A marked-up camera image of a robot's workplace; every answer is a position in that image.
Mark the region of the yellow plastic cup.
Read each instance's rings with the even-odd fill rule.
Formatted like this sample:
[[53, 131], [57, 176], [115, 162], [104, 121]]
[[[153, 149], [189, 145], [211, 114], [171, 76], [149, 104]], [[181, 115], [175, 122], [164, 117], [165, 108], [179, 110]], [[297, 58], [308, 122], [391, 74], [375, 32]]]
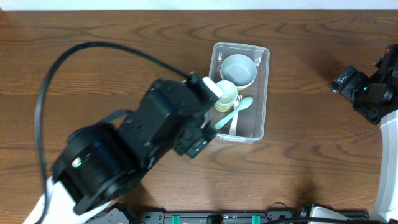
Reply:
[[223, 104], [223, 103], [220, 103], [220, 102], [216, 102], [216, 103], [214, 104], [214, 107], [215, 107], [215, 109], [216, 109], [217, 111], [219, 111], [220, 113], [225, 113], [225, 112], [227, 112], [228, 110], [230, 110], [230, 109], [233, 107], [233, 105], [234, 105], [234, 101], [232, 101], [232, 102], [230, 102], [230, 103], [228, 103], [228, 104]]

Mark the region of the white plastic fork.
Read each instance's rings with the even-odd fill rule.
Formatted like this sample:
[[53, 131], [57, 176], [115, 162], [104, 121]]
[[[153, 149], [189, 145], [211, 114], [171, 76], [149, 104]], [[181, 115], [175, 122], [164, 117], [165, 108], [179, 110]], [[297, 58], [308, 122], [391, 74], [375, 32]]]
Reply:
[[[242, 98], [243, 98], [243, 97], [242, 97], [241, 95], [238, 95], [238, 97], [237, 97], [237, 99], [236, 99], [236, 101], [235, 101], [235, 103], [234, 103], [234, 105], [233, 105], [233, 108], [234, 108], [234, 109], [237, 109], [237, 108], [238, 108], [238, 106], [239, 106], [239, 104], [240, 104]], [[235, 115], [233, 116], [233, 118], [232, 118], [231, 126], [230, 126], [230, 128], [229, 128], [229, 133], [228, 133], [228, 134], [229, 134], [230, 136], [235, 136], [235, 135], [236, 135], [237, 122], [238, 122], [238, 114], [235, 114]]]

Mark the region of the white plastic cup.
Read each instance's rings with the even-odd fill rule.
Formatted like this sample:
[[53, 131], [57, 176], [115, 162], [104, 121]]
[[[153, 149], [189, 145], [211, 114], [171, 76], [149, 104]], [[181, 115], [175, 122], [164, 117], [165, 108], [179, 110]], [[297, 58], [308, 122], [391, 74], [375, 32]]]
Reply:
[[229, 106], [232, 105], [238, 96], [236, 85], [228, 80], [222, 80], [216, 83], [223, 92], [222, 97], [216, 102], [218, 105]]

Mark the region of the yellow plastic bowl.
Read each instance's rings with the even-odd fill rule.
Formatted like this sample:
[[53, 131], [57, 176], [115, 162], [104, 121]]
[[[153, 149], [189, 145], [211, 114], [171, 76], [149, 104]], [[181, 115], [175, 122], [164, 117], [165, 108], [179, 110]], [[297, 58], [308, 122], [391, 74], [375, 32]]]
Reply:
[[251, 86], [251, 85], [254, 83], [254, 81], [255, 81], [255, 79], [253, 79], [250, 83], [248, 83], [248, 84], [246, 84], [246, 85], [241, 85], [241, 86], [238, 86], [238, 85], [237, 85], [236, 88], [237, 88], [238, 91], [244, 90], [244, 89], [246, 89], [247, 87]]

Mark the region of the teal plastic spoon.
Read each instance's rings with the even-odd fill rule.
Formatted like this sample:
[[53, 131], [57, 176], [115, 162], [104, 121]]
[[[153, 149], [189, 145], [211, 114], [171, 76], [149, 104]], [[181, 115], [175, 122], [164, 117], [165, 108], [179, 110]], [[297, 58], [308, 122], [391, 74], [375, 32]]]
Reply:
[[254, 98], [249, 96], [243, 98], [240, 102], [238, 107], [232, 111], [230, 114], [226, 115], [223, 119], [219, 120], [215, 124], [216, 129], [221, 129], [229, 120], [233, 119], [235, 115], [237, 115], [241, 110], [244, 110], [252, 105]]

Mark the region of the grey plastic bowl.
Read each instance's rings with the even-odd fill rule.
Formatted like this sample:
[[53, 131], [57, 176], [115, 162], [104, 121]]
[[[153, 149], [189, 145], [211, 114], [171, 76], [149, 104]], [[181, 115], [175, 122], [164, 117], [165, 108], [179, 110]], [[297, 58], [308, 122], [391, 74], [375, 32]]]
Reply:
[[254, 61], [246, 55], [234, 54], [227, 57], [221, 64], [222, 80], [233, 82], [236, 86], [246, 85], [257, 76]]

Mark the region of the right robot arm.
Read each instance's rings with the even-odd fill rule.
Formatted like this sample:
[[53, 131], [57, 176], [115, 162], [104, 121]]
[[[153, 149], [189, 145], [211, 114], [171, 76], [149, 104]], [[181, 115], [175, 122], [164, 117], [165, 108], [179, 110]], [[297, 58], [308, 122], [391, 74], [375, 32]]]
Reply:
[[397, 75], [392, 71], [387, 80], [379, 81], [378, 74], [368, 77], [349, 66], [333, 81], [330, 90], [343, 95], [371, 124], [380, 125], [381, 172], [371, 219], [397, 223]]

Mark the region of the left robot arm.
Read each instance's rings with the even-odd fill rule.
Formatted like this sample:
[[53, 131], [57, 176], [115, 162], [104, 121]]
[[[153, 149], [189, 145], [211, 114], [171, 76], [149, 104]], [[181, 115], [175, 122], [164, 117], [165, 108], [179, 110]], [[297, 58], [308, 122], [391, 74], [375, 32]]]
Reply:
[[196, 157], [216, 136], [205, 113], [223, 92], [209, 78], [156, 80], [137, 110], [80, 128], [52, 166], [49, 196], [27, 223], [83, 223], [128, 193], [169, 150]]

